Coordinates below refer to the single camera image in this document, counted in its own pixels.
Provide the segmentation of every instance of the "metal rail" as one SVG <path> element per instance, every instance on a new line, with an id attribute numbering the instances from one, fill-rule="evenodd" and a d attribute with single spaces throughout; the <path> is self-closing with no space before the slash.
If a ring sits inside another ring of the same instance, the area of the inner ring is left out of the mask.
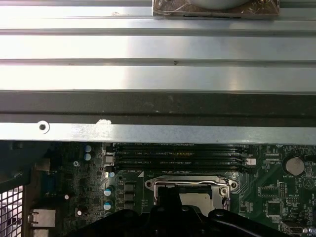
<path id="1" fill-rule="evenodd" d="M 0 89 L 316 92 L 316 1 L 283 0 L 271 21 L 165 19 L 150 4 L 2 1 Z"/>

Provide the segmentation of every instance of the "motherboard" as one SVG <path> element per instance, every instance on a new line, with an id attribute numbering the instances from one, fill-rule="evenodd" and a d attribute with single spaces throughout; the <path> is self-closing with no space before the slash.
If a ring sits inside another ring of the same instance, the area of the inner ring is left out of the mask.
<path id="1" fill-rule="evenodd" d="M 59 236 L 122 209 L 150 212 L 166 187 L 204 215 L 222 208 L 316 236 L 313 146 L 62 143 L 51 160 Z"/>

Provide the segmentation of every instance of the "aluminum panel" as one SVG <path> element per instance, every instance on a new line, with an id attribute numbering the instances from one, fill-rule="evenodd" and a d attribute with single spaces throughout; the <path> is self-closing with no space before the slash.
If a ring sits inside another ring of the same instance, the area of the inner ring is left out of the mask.
<path id="1" fill-rule="evenodd" d="M 0 140 L 214 143 L 214 144 L 316 144 L 316 128 L 217 127 L 172 125 L 113 125 L 51 123 L 0 123 Z"/>

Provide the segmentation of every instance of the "cardboard box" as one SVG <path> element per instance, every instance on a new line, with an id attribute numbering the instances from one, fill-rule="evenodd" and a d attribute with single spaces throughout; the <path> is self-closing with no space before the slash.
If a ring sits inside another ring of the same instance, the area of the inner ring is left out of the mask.
<path id="1" fill-rule="evenodd" d="M 153 15 L 265 19 L 279 15 L 279 0 L 250 0 L 225 10 L 190 4 L 193 0 L 153 0 Z"/>

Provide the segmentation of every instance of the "ventilation grille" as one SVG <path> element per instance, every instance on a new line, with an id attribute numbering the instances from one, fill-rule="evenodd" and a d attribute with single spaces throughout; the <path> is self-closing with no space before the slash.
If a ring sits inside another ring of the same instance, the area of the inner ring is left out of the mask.
<path id="1" fill-rule="evenodd" d="M 0 237 L 21 237 L 23 186 L 0 195 Z"/>

